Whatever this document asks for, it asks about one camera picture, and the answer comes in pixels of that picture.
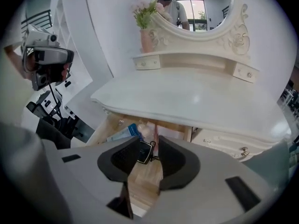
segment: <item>person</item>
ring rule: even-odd
[[[71,140],[63,136],[55,127],[32,114],[25,106],[33,95],[31,73],[26,73],[18,49],[22,42],[21,14],[19,8],[6,27],[1,41],[0,54],[0,121],[35,132],[41,139],[48,139],[56,144],[57,149],[70,148]],[[35,57],[31,53],[27,58],[29,70],[36,68]],[[61,75],[63,80],[68,75],[69,64],[64,65]]]
[[[183,29],[190,31],[190,25],[187,19],[186,11],[184,6],[176,0],[158,0],[164,7],[164,10],[169,13],[172,18],[172,24],[177,25],[180,21]]]

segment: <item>flower vase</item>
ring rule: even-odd
[[[153,52],[154,48],[153,48],[153,42],[150,37],[150,30],[141,29],[140,35],[141,35],[141,45],[142,45],[143,52],[144,53]]]

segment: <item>ornate mirror frame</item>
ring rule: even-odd
[[[245,25],[247,5],[231,0],[224,21],[213,30],[190,32],[179,29],[160,14],[152,16],[150,35],[155,51],[195,53],[219,56],[249,65],[250,39]]]

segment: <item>window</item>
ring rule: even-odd
[[[178,0],[186,11],[190,31],[207,31],[206,8],[203,0]]]

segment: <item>black rectangular slot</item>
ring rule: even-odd
[[[260,203],[261,199],[246,185],[240,177],[232,177],[225,180],[239,203],[246,211]]]
[[[70,156],[66,156],[62,158],[63,162],[70,162],[70,161],[74,161],[76,159],[81,158],[78,154],[74,154],[74,155],[70,155]]]

